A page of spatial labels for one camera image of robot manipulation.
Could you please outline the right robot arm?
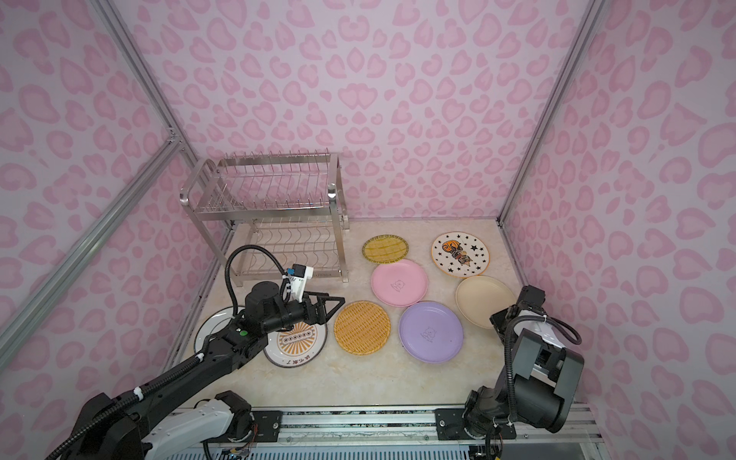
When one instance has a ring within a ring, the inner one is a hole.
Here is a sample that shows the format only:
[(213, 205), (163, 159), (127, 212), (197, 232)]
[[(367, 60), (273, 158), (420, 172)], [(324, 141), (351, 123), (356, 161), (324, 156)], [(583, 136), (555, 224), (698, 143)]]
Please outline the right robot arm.
[(469, 394), (463, 413), (467, 435), (489, 438), (516, 423), (551, 433), (563, 428), (585, 367), (582, 355), (568, 347), (583, 339), (549, 314), (544, 302), (545, 292), (527, 285), (515, 304), (491, 316), (504, 366), (493, 387)]

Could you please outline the pink plate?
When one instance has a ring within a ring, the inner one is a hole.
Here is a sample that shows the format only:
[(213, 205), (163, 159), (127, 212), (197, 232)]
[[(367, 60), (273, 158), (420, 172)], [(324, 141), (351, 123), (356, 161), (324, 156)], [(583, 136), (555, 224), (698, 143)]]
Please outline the pink plate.
[(379, 301), (391, 307), (406, 308), (425, 297), (429, 276), (416, 262), (404, 259), (375, 268), (370, 285)]

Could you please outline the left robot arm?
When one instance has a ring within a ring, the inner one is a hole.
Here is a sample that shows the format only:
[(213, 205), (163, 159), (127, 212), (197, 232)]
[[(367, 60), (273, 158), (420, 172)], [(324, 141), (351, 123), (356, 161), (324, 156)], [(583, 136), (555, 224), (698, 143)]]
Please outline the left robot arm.
[(174, 410), (209, 384), (248, 364), (268, 346), (268, 335), (298, 323), (324, 325), (346, 303), (343, 297), (307, 291), (284, 299), (274, 282), (256, 284), (245, 304), (197, 352), (162, 375), (116, 398), (89, 400), (69, 437), (49, 459), (143, 459), (153, 452), (146, 437)]

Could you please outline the purple plate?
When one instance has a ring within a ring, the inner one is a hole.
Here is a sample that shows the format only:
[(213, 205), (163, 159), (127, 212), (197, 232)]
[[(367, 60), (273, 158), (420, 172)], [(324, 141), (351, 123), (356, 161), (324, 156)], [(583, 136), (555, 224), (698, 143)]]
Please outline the purple plate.
[(452, 360), (464, 344), (463, 326), (456, 314), (430, 301), (419, 302), (404, 311), (399, 337), (410, 356), (431, 364)]

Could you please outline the cream beige plate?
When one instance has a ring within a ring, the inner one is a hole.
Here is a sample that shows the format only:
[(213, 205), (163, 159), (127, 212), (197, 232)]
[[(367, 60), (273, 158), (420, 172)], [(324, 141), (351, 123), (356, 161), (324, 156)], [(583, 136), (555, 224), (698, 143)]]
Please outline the cream beige plate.
[(491, 317), (515, 304), (517, 296), (504, 283), (488, 276), (473, 276), (462, 281), (455, 291), (455, 303), (471, 324), (493, 329)]

